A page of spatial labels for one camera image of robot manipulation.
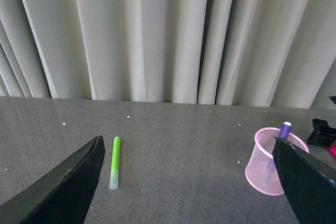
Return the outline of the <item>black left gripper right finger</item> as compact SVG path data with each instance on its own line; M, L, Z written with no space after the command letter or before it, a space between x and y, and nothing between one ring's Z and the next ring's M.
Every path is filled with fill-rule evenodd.
M335 169L282 137L272 156L299 223L335 223Z

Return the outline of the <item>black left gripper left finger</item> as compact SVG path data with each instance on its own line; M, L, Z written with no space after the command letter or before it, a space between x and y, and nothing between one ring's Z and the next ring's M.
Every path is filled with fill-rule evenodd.
M1 223L84 223L105 155L102 136L1 205Z

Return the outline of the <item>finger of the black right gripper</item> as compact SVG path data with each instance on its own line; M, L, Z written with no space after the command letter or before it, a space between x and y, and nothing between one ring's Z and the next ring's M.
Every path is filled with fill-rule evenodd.
M313 131L307 139L309 145L331 146L335 143L335 128L329 126L328 121L312 120Z

